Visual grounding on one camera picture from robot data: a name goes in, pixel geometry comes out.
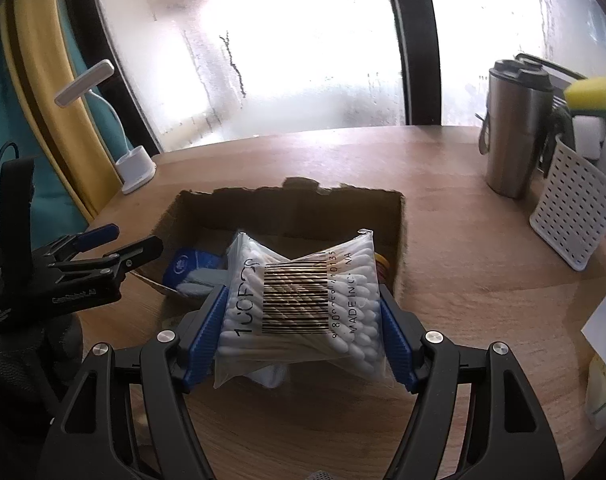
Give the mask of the blue pouch pack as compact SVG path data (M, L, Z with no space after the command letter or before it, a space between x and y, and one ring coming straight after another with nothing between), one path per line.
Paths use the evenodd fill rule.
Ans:
M190 271L202 268L226 270L224 268L224 259L218 255L193 248L181 248L175 252L172 261L166 268L162 284L166 287L176 289L176 286L184 281Z

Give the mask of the light blue sock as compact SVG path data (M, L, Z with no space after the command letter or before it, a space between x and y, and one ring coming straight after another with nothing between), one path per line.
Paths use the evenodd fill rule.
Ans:
M219 285L228 283L228 272L224 269L195 269L184 281L176 286L177 292L185 297L206 297Z

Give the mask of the cotton swab plastic bag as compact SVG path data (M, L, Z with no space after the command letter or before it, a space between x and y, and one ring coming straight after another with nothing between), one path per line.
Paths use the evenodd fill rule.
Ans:
M328 362L366 380L385 377L373 231L288 259L245 232L228 252L229 288L215 352L222 386L261 370Z

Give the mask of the red yellow tin can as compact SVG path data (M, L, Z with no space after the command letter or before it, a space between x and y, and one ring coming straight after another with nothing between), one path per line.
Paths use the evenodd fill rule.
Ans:
M390 283L390 262L386 258L384 258L383 255L380 255L378 254L378 252L376 252L375 263L378 282L380 284L388 285Z

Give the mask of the white desk lamp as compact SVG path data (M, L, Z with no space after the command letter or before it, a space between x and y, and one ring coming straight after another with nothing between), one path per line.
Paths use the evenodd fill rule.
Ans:
M114 75L114 66L104 58L77 75L53 98L60 108L84 100L90 113L97 112L99 133L106 134L109 154L122 181L122 193L132 194L149 183L157 172L157 164L142 145L130 145L120 116L98 92L98 86Z

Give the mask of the yellow snack bag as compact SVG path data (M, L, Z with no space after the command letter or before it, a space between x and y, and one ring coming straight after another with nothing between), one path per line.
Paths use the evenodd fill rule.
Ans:
M588 367L584 411L596 430L606 428L606 364L597 354Z

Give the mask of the open cardboard box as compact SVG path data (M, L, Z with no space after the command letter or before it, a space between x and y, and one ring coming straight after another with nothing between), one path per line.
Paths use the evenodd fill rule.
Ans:
M163 276L181 249L221 256L239 231L287 258L302 257L350 240L360 229L373 231L376 252L390 263L387 284L395 286L403 268L404 196L376 188L322 188L316 181L288 178L280 188L218 188L212 193L181 191L163 212L152 234L163 242L162 255L135 277L181 304Z

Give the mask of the white perforated basket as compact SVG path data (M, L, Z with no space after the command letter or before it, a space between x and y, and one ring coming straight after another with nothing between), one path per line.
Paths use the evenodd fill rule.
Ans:
M557 140L529 223L572 270L583 271L606 234L606 174Z

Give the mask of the steel travel mug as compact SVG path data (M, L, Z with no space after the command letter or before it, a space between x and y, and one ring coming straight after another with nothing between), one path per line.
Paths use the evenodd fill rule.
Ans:
M532 58L501 60L490 68L478 147L488 158L486 183L497 194L519 200L527 191L553 96L550 74Z

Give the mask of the yellow green sponge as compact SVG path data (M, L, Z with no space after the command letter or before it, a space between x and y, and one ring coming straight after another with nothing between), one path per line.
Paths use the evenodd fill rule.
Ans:
M573 81L564 90L569 107L578 114L606 114L606 77Z

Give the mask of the black window frame post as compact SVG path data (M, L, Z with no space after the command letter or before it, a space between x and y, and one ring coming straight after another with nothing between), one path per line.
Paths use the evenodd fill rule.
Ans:
M390 1L401 57L405 122L438 126L442 120L442 81L433 1Z

